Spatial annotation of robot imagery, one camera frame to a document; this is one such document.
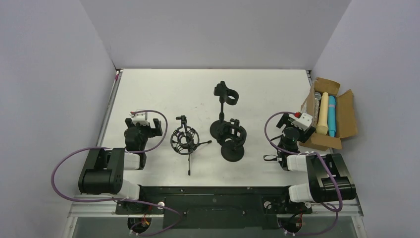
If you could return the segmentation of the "cream microphone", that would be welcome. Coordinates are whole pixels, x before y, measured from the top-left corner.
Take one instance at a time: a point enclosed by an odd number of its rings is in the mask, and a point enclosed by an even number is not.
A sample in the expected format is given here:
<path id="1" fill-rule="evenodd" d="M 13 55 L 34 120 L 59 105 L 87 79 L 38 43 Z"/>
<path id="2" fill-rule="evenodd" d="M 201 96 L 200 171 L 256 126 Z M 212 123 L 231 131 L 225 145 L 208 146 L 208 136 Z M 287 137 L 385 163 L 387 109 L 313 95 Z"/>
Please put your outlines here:
<path id="1" fill-rule="evenodd" d="M 326 135 L 328 133 L 328 125 L 327 125 L 328 103 L 329 103 L 329 94 L 327 92 L 324 92 L 321 96 L 319 113 L 318 113 L 318 122 L 316 126 L 316 132 L 321 135 Z"/>

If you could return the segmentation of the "black tripod shock-mount stand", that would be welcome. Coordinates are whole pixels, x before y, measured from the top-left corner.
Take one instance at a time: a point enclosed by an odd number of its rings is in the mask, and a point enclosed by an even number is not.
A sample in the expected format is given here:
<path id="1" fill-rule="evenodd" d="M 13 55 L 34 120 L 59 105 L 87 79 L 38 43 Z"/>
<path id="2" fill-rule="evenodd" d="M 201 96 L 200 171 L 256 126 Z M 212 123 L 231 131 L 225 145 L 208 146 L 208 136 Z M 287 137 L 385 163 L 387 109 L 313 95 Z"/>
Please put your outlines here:
<path id="1" fill-rule="evenodd" d="M 175 118 L 180 121 L 180 126 L 172 133 L 170 137 L 171 148 L 179 155 L 188 156 L 188 176 L 191 175 L 191 154 L 197 148 L 204 144 L 212 143 L 211 140 L 200 142 L 198 132 L 187 125 L 187 118 L 185 115 Z"/>

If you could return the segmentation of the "brown cardboard box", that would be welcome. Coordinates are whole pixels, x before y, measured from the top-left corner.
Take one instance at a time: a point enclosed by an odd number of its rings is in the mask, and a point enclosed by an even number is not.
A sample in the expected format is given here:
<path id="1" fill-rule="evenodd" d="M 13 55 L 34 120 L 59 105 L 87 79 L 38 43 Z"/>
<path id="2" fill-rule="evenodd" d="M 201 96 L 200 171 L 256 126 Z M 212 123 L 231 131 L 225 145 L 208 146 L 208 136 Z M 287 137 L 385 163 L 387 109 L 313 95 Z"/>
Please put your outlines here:
<path id="1" fill-rule="evenodd" d="M 313 117 L 315 132 L 300 145 L 325 151 L 342 149 L 342 141 L 358 134 L 352 90 L 340 92 L 340 83 L 316 78 L 301 105 L 301 112 Z"/>

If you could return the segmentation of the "blue microphone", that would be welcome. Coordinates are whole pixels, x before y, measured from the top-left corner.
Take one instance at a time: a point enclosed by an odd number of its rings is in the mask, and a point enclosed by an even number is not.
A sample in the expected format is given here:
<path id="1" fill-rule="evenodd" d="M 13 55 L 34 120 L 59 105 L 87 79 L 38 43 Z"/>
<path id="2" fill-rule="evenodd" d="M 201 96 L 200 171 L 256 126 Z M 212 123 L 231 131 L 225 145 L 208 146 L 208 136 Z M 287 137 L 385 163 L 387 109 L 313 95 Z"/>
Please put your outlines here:
<path id="1" fill-rule="evenodd" d="M 327 112 L 327 126 L 328 135 L 335 137 L 336 135 L 336 99 L 334 96 L 328 96 L 328 112 Z"/>

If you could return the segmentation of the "black round-base shock-mount stand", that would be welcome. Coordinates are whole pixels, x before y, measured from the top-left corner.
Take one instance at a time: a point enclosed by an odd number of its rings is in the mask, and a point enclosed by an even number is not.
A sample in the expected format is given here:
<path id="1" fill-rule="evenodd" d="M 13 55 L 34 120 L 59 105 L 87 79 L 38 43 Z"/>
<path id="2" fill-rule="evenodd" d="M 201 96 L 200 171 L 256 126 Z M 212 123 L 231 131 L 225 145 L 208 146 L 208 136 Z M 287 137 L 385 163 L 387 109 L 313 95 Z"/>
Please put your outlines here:
<path id="1" fill-rule="evenodd" d="M 222 122 L 216 130 L 216 140 L 221 145 L 221 155 L 229 162 L 238 162 L 245 154 L 247 132 L 238 119 Z"/>

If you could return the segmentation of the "silver glitter microphone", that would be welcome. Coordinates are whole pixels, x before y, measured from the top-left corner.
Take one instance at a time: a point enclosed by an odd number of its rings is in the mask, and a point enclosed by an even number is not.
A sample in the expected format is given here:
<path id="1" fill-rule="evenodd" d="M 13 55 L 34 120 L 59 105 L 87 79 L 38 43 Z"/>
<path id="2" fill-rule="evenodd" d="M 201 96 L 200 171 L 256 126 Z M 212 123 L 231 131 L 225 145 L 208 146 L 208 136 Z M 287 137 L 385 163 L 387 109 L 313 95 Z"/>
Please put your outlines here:
<path id="1" fill-rule="evenodd" d="M 319 107 L 321 101 L 321 94 L 319 92 L 314 92 L 314 115 L 313 115 L 313 126 L 317 127 Z"/>

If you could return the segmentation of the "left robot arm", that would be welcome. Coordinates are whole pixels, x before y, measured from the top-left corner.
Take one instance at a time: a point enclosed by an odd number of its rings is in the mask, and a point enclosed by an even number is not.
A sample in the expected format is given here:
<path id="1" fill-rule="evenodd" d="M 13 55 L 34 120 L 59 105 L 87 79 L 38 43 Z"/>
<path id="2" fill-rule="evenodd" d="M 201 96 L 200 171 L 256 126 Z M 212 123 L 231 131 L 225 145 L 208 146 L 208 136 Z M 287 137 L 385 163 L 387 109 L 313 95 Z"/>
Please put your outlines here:
<path id="1" fill-rule="evenodd" d="M 90 149 L 78 180 L 81 193 L 108 195 L 119 199 L 138 200 L 141 187 L 123 178 L 125 171 L 142 170 L 147 155 L 148 139 L 162 136 L 161 121 L 153 119 L 154 127 L 146 119 L 125 119 L 125 147 Z"/>

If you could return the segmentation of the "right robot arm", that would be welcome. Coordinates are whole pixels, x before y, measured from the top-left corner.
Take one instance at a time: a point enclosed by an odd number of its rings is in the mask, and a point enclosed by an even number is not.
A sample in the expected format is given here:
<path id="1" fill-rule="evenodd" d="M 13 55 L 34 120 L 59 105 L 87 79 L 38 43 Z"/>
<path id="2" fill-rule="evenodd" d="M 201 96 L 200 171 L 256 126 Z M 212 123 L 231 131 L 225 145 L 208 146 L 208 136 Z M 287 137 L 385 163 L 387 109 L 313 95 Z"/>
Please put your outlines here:
<path id="1" fill-rule="evenodd" d="M 305 172 L 308 177 L 307 182 L 288 188 L 290 201 L 325 203 L 356 197 L 356 187 L 341 154 L 300 153 L 298 143 L 306 142 L 315 131 L 312 116 L 284 114 L 276 126 L 283 130 L 277 145 L 278 163 L 285 171 Z"/>

